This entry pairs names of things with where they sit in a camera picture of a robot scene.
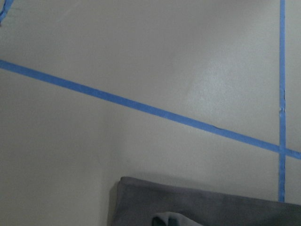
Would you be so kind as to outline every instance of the diagonal blue tape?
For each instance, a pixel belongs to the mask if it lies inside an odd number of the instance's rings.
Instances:
[[[4,0],[4,4],[2,10],[0,11],[0,23],[6,17],[11,5],[13,4],[14,0]]]
[[[130,107],[130,108],[142,111],[142,112],[146,112],[146,113],[153,114],[153,115],[156,115],[156,116],[159,116],[162,118],[166,118],[166,119],[169,119],[169,120],[172,120],[172,121],[184,124],[184,125],[195,127],[197,129],[205,130],[207,132],[211,132],[211,133],[223,136],[223,137],[227,137],[227,138],[230,138],[233,140],[237,140],[237,141],[246,143],[246,144],[264,148],[264,149],[267,149],[267,150],[270,150],[270,151],[273,151],[276,153],[280,153],[279,147],[277,145],[274,145],[274,144],[271,144],[271,143],[268,143],[268,142],[265,142],[262,140],[258,140],[253,137],[245,136],[245,135],[242,135],[242,134],[230,131],[230,130],[221,129],[221,128],[215,127],[213,125],[210,125],[210,124],[207,124],[207,123],[204,123],[201,121],[197,121],[195,119],[191,119],[191,118],[179,115],[179,114],[168,112],[168,111],[165,111],[165,110],[153,107],[153,106],[139,103],[134,100],[126,99],[124,97],[120,97],[120,96],[117,96],[117,95],[114,95],[111,93],[97,90],[97,89],[94,89],[94,88],[91,88],[88,86],[84,86],[84,85],[81,85],[81,84],[78,84],[78,83],[75,83],[72,81],[61,79],[61,78],[55,77],[53,75],[38,72],[36,70],[22,67],[22,66],[10,63],[10,62],[3,61],[3,60],[0,60],[0,68],[11,71],[11,72],[19,73],[19,74],[22,74],[22,75],[25,75],[25,76],[28,76],[28,77],[31,77],[34,79],[45,81],[45,82],[48,82],[48,83],[51,83],[51,84],[54,84],[57,86],[61,86],[61,87],[67,88],[67,89],[71,89],[71,90],[74,90],[74,91],[77,91],[80,93],[84,93],[84,94],[87,94],[87,95],[90,95],[93,97],[97,97],[97,98],[100,98],[103,100],[107,100],[107,101],[110,101],[110,102],[113,102],[113,103],[116,103],[119,105]],[[298,156],[296,153],[298,153],[298,152],[294,152],[292,150],[292,153],[291,153],[292,157]]]
[[[280,0],[280,36],[279,36],[279,180],[278,200],[285,201],[285,0]]]

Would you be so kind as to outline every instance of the folded fabric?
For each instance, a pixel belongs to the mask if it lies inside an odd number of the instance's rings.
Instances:
[[[151,225],[301,226],[301,206],[121,178],[112,226]]]

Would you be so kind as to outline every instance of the scratch on surface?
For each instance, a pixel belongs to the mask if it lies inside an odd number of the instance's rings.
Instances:
[[[61,20],[63,20],[66,16],[68,16],[68,14],[70,14],[71,11],[73,11],[77,6],[79,6],[81,4],[81,0],[78,0],[76,3],[74,3],[72,6],[69,7],[69,9],[67,9],[60,18],[58,18],[56,21],[60,22]]]

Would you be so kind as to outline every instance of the vertical blue tape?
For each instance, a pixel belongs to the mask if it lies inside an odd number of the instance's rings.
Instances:
[[[280,38],[279,38],[279,181],[278,200],[285,201],[285,0],[280,0]]]
[[[1,21],[6,17],[6,14],[8,13],[11,5],[13,4],[14,0],[5,0],[2,10],[0,11],[0,23]]]

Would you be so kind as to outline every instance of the blue line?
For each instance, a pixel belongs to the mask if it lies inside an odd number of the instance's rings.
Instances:
[[[14,0],[5,0],[5,1],[4,1],[2,10],[1,10],[1,12],[0,12],[0,23],[1,23],[1,21],[6,17],[6,14],[8,13],[8,11],[9,11],[11,5],[13,4],[13,1],[14,1]]]
[[[279,180],[278,200],[285,201],[285,0],[280,0],[280,39],[279,39]]]
[[[77,91],[80,93],[84,93],[84,94],[87,94],[87,95],[90,95],[93,97],[97,97],[97,98],[100,98],[103,100],[107,100],[107,101],[110,101],[110,102],[113,102],[113,103],[116,103],[119,105],[130,107],[130,108],[142,111],[142,112],[146,112],[146,113],[153,114],[153,115],[156,115],[156,116],[159,116],[162,118],[166,118],[166,119],[169,119],[169,120],[172,120],[172,121],[184,124],[184,125],[195,127],[197,129],[202,129],[207,132],[211,132],[211,133],[223,136],[223,137],[234,139],[234,140],[246,143],[246,144],[264,148],[264,149],[267,149],[267,150],[270,150],[270,151],[273,151],[276,153],[280,153],[279,146],[277,146],[275,144],[271,144],[271,143],[268,143],[268,142],[265,142],[262,140],[258,140],[253,137],[245,136],[245,135],[242,135],[242,134],[230,131],[230,130],[221,129],[221,128],[215,127],[213,125],[210,125],[210,124],[207,124],[207,123],[204,123],[201,121],[197,121],[195,119],[191,119],[191,118],[188,118],[188,117],[185,117],[185,116],[182,116],[179,114],[175,114],[172,112],[168,112],[168,111],[165,111],[165,110],[153,107],[153,106],[142,104],[142,103],[136,102],[134,100],[126,99],[124,97],[116,96],[114,94],[107,93],[107,92],[104,92],[101,90],[97,90],[97,89],[94,89],[94,88],[91,88],[88,86],[84,86],[84,85],[81,85],[81,84],[78,84],[78,83],[75,83],[72,81],[61,79],[61,78],[55,77],[53,75],[38,72],[33,69],[22,67],[22,66],[10,63],[10,62],[3,61],[3,60],[0,60],[0,68],[11,71],[11,72],[19,73],[19,74],[22,74],[22,75],[25,75],[25,76],[28,76],[28,77],[31,77],[34,79],[38,79],[38,80],[41,80],[44,82],[48,82],[48,83],[51,83],[51,84],[54,84],[57,86],[61,86],[61,87],[67,88],[67,89],[71,89],[71,90],[74,90],[74,91]],[[299,154],[298,152],[293,151],[293,150],[291,150],[291,152],[290,152],[290,155],[292,157],[301,158],[301,156],[299,156],[298,154]]]

